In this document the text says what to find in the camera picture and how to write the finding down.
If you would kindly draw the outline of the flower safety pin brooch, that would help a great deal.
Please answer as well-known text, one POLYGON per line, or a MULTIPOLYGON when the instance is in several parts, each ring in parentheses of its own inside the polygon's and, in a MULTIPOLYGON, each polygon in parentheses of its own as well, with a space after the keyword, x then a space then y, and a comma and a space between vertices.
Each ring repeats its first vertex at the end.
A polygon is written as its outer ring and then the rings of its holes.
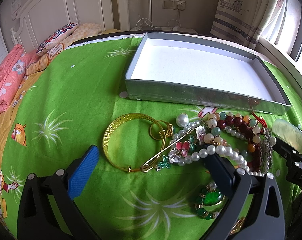
POLYGON ((191 155, 196 151, 200 145, 200 140, 196 135, 198 127, 187 127, 186 130, 180 130, 173 135, 173 139, 169 145, 163 150, 147 160, 141 165, 141 171, 147 173, 151 170, 161 171, 163 169, 170 169, 171 165, 184 166, 187 162, 193 161, 191 155))

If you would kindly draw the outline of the gold mesh bangle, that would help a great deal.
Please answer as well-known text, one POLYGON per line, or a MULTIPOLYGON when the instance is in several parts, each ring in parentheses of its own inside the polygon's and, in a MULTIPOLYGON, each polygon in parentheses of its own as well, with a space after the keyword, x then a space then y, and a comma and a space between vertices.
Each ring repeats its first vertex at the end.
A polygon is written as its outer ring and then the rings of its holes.
POLYGON ((166 146, 167 125, 149 115, 127 113, 107 127, 102 139, 100 171, 143 173, 141 165, 166 146))

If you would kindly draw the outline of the large pearl earring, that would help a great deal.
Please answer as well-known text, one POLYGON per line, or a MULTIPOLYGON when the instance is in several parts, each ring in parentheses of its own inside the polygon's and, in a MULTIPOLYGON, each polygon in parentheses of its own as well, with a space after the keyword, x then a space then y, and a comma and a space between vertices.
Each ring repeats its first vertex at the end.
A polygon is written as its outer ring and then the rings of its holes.
POLYGON ((184 128, 189 124, 189 117, 186 113, 181 113, 176 117, 176 124, 178 127, 184 128))

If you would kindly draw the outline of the silver rhinestone pearl brooch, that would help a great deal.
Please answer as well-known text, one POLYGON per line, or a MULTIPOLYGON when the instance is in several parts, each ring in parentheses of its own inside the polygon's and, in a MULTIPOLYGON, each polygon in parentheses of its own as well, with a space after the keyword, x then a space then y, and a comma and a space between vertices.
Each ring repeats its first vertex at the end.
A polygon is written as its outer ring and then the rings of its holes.
POLYGON ((267 173, 273 166, 273 146, 276 138, 269 128, 263 128, 263 139, 261 141, 261 172, 267 173))

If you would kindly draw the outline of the grey shallow cardboard tray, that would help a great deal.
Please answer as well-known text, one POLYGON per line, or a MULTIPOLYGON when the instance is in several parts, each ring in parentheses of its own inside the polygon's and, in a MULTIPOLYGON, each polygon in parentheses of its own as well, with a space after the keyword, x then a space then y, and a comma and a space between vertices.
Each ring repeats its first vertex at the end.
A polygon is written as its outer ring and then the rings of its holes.
POLYGON ((208 38, 147 32, 125 75, 131 99, 283 115, 291 103, 261 57, 208 38))

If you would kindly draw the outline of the yellow orange pillow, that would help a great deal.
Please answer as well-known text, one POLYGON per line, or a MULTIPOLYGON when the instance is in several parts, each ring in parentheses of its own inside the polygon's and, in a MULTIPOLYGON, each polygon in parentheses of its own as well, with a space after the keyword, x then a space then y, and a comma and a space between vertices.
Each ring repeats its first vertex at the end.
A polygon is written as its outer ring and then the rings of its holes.
POLYGON ((73 44, 78 40, 93 37, 99 34, 102 31, 102 27, 97 23, 83 23, 80 24, 77 29, 66 38, 59 41, 54 45, 49 51, 47 51, 44 55, 42 55, 38 61, 32 63, 26 68, 25 75, 31 75, 36 72, 40 72, 44 70, 53 60, 54 58, 60 54, 63 50, 65 50, 68 46, 73 44))

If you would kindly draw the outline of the pink folded quilt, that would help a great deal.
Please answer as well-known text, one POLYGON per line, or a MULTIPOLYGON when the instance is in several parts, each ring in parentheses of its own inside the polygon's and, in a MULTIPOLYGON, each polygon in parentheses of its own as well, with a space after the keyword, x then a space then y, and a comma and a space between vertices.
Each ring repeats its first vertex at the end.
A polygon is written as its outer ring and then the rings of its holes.
POLYGON ((38 59, 35 49, 25 53, 21 44, 15 45, 3 59, 0 64, 0 114, 9 108, 26 68, 38 59))

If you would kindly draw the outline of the embroidered blue red pillow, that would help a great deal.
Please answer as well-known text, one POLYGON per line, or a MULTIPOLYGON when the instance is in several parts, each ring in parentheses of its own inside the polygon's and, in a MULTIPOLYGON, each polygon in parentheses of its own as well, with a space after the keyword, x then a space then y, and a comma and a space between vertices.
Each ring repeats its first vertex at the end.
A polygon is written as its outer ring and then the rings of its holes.
POLYGON ((57 29, 53 34, 48 36, 37 48, 38 56, 43 56, 46 52, 51 50, 59 42, 70 36, 78 28, 77 23, 68 23, 57 29))

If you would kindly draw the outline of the striped printed curtain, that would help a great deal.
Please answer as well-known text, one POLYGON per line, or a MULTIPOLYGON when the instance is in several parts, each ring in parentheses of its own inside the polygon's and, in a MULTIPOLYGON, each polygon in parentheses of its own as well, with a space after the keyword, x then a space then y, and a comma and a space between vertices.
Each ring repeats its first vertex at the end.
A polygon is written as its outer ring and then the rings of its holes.
POLYGON ((255 49, 283 3, 284 0, 219 0, 210 35, 255 49))

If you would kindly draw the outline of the white bedside table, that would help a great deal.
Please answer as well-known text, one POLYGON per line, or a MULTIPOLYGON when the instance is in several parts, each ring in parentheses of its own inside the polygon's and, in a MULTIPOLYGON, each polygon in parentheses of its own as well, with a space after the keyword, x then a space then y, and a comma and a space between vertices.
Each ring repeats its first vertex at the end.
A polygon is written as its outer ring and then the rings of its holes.
POLYGON ((181 27, 133 27, 130 31, 164 31, 164 32, 178 32, 178 33, 186 33, 186 34, 198 34, 194 29, 181 28, 181 27))

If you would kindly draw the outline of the white wooden headboard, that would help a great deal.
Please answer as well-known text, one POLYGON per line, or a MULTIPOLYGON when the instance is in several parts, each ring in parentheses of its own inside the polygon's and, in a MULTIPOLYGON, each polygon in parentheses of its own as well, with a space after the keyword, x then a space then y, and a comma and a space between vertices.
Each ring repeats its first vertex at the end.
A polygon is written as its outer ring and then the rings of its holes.
POLYGON ((118 20, 118 29, 130 29, 128 0, 28 0, 17 18, 19 28, 11 28, 12 42, 27 52, 67 23, 97 23, 109 30, 118 20))

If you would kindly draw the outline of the beige wall socket plate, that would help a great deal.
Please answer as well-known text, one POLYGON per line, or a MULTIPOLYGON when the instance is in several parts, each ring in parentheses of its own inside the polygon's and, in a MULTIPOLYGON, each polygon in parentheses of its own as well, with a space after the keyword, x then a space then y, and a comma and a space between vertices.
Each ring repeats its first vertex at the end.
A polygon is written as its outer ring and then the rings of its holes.
POLYGON ((163 0, 162 3, 163 9, 172 9, 172 10, 186 10, 186 1, 181 0, 163 0))

